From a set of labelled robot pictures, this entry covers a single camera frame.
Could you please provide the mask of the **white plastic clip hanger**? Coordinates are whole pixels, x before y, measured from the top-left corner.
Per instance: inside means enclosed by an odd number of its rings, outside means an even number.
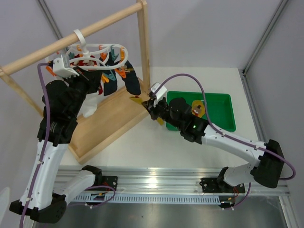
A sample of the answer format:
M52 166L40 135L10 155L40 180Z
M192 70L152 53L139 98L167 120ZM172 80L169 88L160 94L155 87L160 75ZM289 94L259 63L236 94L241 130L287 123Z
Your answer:
M122 67L126 61L128 61L128 50L115 43L110 44L89 44L86 42L83 34L80 30L74 30L78 43L72 44L65 55L69 59L70 66L76 71L78 68L83 71L99 71L101 72L101 80L103 81L104 70L116 70ZM79 60L93 60L99 63L99 67L94 68L93 66L74 66L71 65L74 61Z

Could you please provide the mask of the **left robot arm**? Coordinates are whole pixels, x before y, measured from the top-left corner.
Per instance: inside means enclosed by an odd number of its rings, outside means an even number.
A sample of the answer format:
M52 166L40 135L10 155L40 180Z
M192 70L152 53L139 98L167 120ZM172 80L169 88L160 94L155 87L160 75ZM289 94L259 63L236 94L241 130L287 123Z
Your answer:
M38 131L38 151L28 186L9 210L40 223L57 223L68 204L82 191L103 185L102 171L87 165L61 188L54 190L55 178L67 150L77 116L87 94L97 91L100 76L87 72L69 79L54 80L44 86L43 119Z

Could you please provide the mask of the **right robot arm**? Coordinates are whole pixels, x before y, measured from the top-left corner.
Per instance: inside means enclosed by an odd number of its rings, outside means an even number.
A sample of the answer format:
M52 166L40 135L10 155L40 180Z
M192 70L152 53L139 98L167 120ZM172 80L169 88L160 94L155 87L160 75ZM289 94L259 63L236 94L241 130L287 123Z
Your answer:
M153 120L162 119L171 124L185 140L220 148L247 161L245 165L221 170L217 178L217 187L221 191L254 181L267 188L277 187L284 165L277 141L256 142L224 130L215 130L207 120L192 114L191 106L184 98L174 98L170 102L163 98L157 104L149 99L142 105Z

